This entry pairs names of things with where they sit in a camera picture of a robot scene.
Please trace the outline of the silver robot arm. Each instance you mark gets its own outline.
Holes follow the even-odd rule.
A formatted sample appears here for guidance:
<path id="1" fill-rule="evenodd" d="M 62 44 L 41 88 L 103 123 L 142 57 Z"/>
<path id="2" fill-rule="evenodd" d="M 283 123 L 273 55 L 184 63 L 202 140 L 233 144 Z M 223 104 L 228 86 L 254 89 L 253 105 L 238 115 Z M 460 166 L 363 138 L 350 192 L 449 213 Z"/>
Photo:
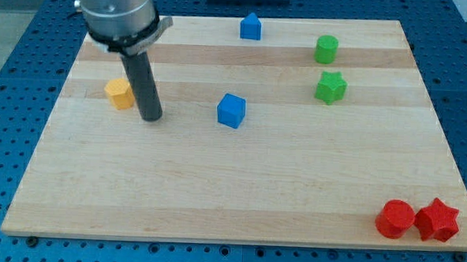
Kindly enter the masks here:
<path id="1" fill-rule="evenodd" d="M 170 26 L 153 0 L 76 0 L 88 34 L 105 52 L 130 57 L 145 52 Z"/>

